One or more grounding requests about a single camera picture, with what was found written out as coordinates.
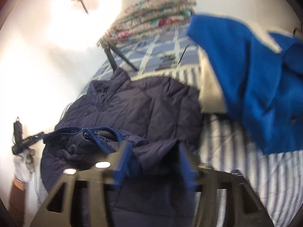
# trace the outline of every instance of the striped bed sheet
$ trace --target striped bed sheet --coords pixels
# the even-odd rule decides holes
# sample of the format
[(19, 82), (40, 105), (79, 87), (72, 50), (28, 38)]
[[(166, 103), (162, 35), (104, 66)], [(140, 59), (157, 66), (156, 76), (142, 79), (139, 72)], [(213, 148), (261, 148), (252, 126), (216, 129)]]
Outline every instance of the striped bed sheet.
[[(175, 66), (171, 62), (168, 69), (156, 70), (163, 61), (157, 53), (174, 53), (178, 61), (186, 46), (180, 64)], [(138, 43), (118, 47), (140, 69), (138, 73), (132, 72), (122, 60), (116, 59), (132, 81), (163, 75), (200, 88), (198, 50), (186, 37), (186, 28), (173, 29)], [(112, 74), (110, 64), (106, 61), (91, 80), (109, 80)], [(89, 83), (79, 97), (86, 94)], [(276, 227), (287, 226), (303, 203), (303, 150), (263, 155), (238, 122), (227, 115), (204, 114), (199, 155), (201, 162), (211, 163), (216, 170), (231, 172), (239, 169), (260, 196)], [(226, 191), (219, 190), (217, 227), (223, 226), (225, 205)]]

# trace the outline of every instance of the black tripod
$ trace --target black tripod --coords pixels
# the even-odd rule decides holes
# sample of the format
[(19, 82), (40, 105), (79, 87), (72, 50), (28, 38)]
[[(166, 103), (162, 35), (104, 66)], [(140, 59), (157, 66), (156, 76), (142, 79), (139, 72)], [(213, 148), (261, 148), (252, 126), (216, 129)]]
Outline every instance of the black tripod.
[(107, 55), (107, 58), (109, 59), (109, 63), (111, 64), (113, 71), (115, 71), (118, 66), (117, 63), (111, 53), (111, 50), (114, 51), (117, 55), (121, 57), (132, 69), (134, 69), (136, 72), (139, 71), (137, 67), (135, 67), (123, 54), (122, 52), (113, 45), (108, 39), (105, 37), (101, 37), (99, 41), (97, 42), (97, 47), (101, 46), (104, 49), (105, 54)]

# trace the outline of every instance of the blue garment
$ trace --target blue garment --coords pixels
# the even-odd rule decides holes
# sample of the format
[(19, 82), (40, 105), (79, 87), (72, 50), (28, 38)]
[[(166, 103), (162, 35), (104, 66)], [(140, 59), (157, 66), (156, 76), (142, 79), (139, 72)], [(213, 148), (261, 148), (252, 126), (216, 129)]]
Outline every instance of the blue garment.
[(264, 154), (303, 149), (303, 43), (270, 33), (283, 49), (261, 44), (242, 23), (193, 15), (187, 34), (208, 54), (228, 114)]
[[(132, 82), (118, 68), (110, 81), (92, 81), (87, 94), (71, 105), (55, 127), (55, 132), (62, 132), (61, 128), (69, 126), (107, 126), (132, 143), (139, 169), (137, 163), (131, 163), (132, 177), (106, 192), (115, 227), (191, 226), (195, 193), (185, 188), (177, 161), (167, 154), (180, 139), (186, 141), (189, 151), (197, 149), (202, 124), (198, 94), (197, 89), (164, 76)], [(100, 143), (87, 139), (79, 128), (75, 132), (73, 137), (62, 134), (46, 139), (41, 178), (48, 191), (64, 169), (89, 169), (119, 146), (114, 138), (105, 139), (94, 131), (104, 143), (100, 149)], [(140, 172), (138, 177), (134, 177), (136, 172)], [(86, 189), (82, 195), (87, 202)], [(88, 209), (82, 207), (81, 222), (89, 226)]]

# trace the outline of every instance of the stack of folded blankets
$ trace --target stack of folded blankets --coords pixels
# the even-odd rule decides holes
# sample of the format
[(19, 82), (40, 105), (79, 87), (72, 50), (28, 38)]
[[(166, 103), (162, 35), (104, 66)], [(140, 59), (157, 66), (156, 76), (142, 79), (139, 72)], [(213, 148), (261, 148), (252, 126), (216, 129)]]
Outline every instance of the stack of folded blankets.
[(144, 37), (187, 25), (196, 0), (142, 0), (126, 8), (106, 32), (114, 42)]

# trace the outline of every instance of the white glove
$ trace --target white glove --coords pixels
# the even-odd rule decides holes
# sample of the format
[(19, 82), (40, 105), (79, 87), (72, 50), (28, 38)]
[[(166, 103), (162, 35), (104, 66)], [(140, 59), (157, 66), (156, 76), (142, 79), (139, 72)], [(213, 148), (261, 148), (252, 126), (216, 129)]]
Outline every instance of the white glove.
[(35, 150), (28, 148), (14, 157), (14, 175), (18, 181), (27, 183), (31, 179), (31, 174), (34, 172), (34, 154)]

